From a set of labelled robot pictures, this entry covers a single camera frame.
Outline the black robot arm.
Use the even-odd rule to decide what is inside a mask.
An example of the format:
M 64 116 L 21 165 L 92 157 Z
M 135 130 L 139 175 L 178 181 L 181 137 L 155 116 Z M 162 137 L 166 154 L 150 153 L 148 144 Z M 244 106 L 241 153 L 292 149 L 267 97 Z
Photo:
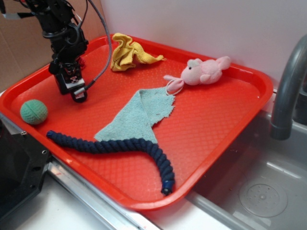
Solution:
M 60 93 L 70 93 L 74 99 L 85 98 L 81 55 L 87 50 L 88 41 L 81 28 L 82 21 L 76 19 L 72 5 L 66 0 L 22 0 L 20 3 L 29 12 L 8 13 L 1 1 L 1 14 L 8 20 L 36 17 L 42 36 L 51 42 L 53 60 L 48 70 L 54 75 Z

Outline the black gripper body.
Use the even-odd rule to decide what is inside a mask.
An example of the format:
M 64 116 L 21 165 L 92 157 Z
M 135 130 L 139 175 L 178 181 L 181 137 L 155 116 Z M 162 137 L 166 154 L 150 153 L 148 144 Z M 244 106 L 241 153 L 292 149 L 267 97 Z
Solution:
M 68 23 L 59 32 L 49 33 L 48 38 L 53 51 L 49 72 L 54 75 L 61 94 L 74 93 L 85 85 L 80 57 L 87 50 L 88 40 L 84 37 L 81 25 Z

